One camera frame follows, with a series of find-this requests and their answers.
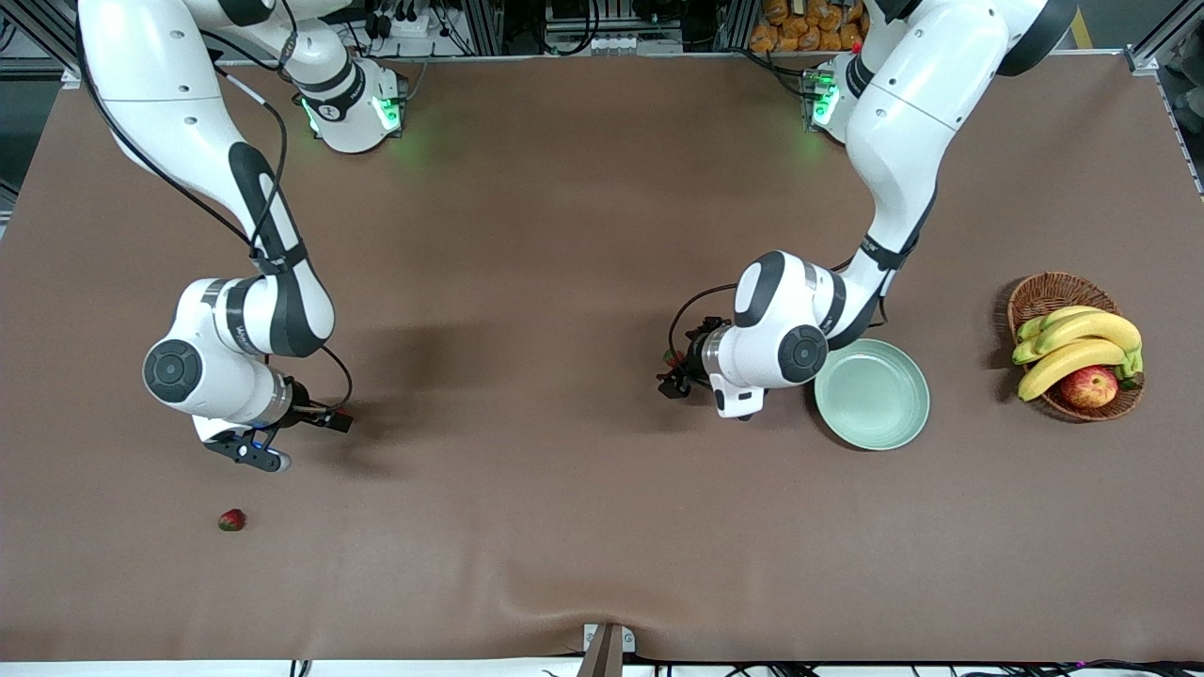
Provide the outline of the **pale green plate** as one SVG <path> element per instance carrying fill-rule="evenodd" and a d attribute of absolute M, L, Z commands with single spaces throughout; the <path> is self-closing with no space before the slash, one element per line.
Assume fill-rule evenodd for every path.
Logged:
<path fill-rule="evenodd" d="M 831 432 L 856 449 L 901 449 L 929 417 L 929 385 L 917 363 L 877 338 L 831 351 L 814 394 Z"/>

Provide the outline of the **aluminium frame rail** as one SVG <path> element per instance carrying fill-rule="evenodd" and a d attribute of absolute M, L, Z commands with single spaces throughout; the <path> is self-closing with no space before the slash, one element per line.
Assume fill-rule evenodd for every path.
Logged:
<path fill-rule="evenodd" d="M 1126 48 L 1132 73 L 1155 73 L 1204 202 L 1204 0 L 1188 0 Z"/>
<path fill-rule="evenodd" d="M 77 0 L 0 0 L 0 80 L 79 87 Z"/>

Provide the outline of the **white power strip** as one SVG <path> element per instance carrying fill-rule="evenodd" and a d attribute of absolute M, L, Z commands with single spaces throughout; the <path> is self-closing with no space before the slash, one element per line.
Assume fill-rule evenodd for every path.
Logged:
<path fill-rule="evenodd" d="M 378 39 L 426 39 L 430 22 L 427 0 L 379 0 L 372 27 Z"/>

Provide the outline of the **greenish yellow banana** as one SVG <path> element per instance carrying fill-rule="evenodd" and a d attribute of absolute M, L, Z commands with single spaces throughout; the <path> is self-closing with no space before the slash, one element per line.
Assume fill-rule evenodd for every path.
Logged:
<path fill-rule="evenodd" d="M 1032 320 L 1023 322 L 1023 325 L 1019 326 L 1019 342 L 1032 341 L 1041 331 L 1047 330 L 1047 326 L 1054 325 L 1058 320 L 1066 320 L 1066 318 L 1074 317 L 1076 314 L 1094 313 L 1100 312 L 1100 308 L 1092 306 L 1067 306 L 1049 314 L 1032 318 Z"/>

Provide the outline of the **red apple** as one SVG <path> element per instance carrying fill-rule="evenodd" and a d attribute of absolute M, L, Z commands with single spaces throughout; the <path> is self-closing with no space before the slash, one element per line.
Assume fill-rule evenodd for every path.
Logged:
<path fill-rule="evenodd" d="M 1058 392 L 1074 408 L 1098 410 L 1117 398 L 1119 379 L 1110 366 L 1087 366 L 1067 373 Z"/>

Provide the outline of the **large yellow banana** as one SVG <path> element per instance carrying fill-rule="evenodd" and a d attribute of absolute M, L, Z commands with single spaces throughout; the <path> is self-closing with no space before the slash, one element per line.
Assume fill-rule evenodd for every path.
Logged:
<path fill-rule="evenodd" d="M 1143 348 L 1141 334 L 1135 324 L 1117 314 L 1094 311 L 1072 314 L 1045 326 L 1035 337 L 1035 352 L 1045 355 L 1076 338 L 1105 338 L 1126 354 L 1139 353 Z"/>

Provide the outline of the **brown table cover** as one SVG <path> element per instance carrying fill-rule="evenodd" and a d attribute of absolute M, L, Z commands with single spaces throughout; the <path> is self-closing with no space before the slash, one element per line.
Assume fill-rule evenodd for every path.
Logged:
<path fill-rule="evenodd" d="M 244 249 L 57 94 L 0 240 L 0 675 L 557 654 L 594 622 L 661 660 L 1204 661 L 1204 202 L 1122 55 L 1049 57 L 960 129 L 877 330 L 929 420 L 884 453 L 801 389 L 750 420 L 657 393 L 689 296 L 775 248 L 838 264 L 873 213 L 740 57 L 438 63 L 368 154 L 293 111 L 284 186 L 356 424 L 284 430 L 276 475 L 141 381 Z M 1019 398 L 1035 273 L 1138 326 L 1127 416 Z"/>

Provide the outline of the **brown wicker basket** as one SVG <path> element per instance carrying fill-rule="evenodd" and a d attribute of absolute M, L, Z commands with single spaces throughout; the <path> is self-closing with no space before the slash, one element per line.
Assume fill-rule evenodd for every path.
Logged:
<path fill-rule="evenodd" d="M 1032 318 L 1049 314 L 1067 306 L 1092 306 L 1125 317 L 1114 299 L 1100 287 L 1072 273 L 1035 273 L 1016 284 L 1007 298 L 1007 326 L 1015 346 L 1019 346 L 1019 326 Z M 1098 410 L 1078 410 L 1066 404 L 1058 385 L 1047 389 L 1032 401 L 1041 402 L 1046 410 L 1067 420 L 1115 420 L 1127 416 L 1140 402 L 1145 385 L 1141 351 L 1125 354 L 1122 364 L 1110 366 L 1117 375 L 1119 394 L 1111 404 Z M 1035 363 L 1019 365 L 1023 373 Z"/>

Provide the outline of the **pile of orange packaged buns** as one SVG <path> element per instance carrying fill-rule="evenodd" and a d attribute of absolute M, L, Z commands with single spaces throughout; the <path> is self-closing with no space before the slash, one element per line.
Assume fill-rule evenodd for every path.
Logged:
<path fill-rule="evenodd" d="M 860 51 L 870 27 L 864 0 L 760 0 L 748 51 Z"/>

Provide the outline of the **aluminium frame post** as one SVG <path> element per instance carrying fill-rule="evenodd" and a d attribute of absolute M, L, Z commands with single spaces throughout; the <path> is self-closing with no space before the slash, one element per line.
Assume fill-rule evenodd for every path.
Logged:
<path fill-rule="evenodd" d="M 464 0 L 474 55 L 502 55 L 506 0 Z"/>
<path fill-rule="evenodd" d="M 762 0 L 718 0 L 720 20 L 713 39 L 714 51 L 748 51 L 752 28 L 765 17 Z"/>

